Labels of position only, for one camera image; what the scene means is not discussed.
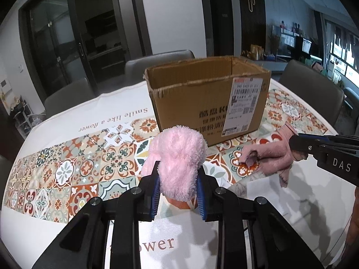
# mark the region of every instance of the barcode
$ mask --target barcode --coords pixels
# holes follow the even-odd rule
[[[242,95],[250,93],[250,89],[236,89],[234,94],[235,95]]]
[[[253,96],[252,103],[251,103],[251,107],[250,107],[250,109],[249,109],[249,113],[252,113],[252,112],[253,112],[254,106],[255,106],[255,104],[256,104],[256,100],[257,100],[257,96]]]

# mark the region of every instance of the fluffy pink plush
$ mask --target fluffy pink plush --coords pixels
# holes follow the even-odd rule
[[[141,175],[150,175],[155,161],[161,192],[178,201],[189,201],[196,194],[197,170],[206,158],[203,136],[186,126],[174,126],[159,133],[149,147]]]

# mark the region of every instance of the brown cardboard box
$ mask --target brown cardboard box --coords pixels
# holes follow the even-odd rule
[[[270,71],[232,56],[173,62],[145,71],[160,131],[188,126],[201,132],[208,146],[259,128],[270,76]]]

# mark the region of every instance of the metal bolt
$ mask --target metal bolt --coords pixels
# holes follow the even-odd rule
[[[224,194],[225,193],[225,188],[217,187],[215,191],[216,191],[217,194]]]
[[[101,198],[100,197],[93,197],[90,199],[90,203],[92,205],[98,205],[101,202]]]
[[[266,203],[267,203],[267,199],[266,199],[265,197],[263,197],[263,196],[259,196],[259,197],[257,197],[257,202],[258,202],[259,204],[266,204]]]
[[[133,187],[133,188],[131,189],[131,193],[132,193],[132,194],[139,194],[139,193],[141,193],[141,192],[142,192],[142,189],[139,188],[139,187]]]

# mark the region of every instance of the patterned tablecloth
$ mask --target patterned tablecloth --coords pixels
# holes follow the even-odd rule
[[[245,144],[281,140],[276,129],[289,122],[298,132],[322,135],[327,128],[282,90],[268,93],[260,128],[208,149],[206,173],[228,187],[256,165],[238,163]],[[67,223],[94,196],[118,197],[137,186],[151,139],[159,129],[154,117],[136,119],[71,139],[19,159],[13,166],[3,205],[25,215]],[[161,196],[157,218],[194,210],[196,199],[178,202]]]

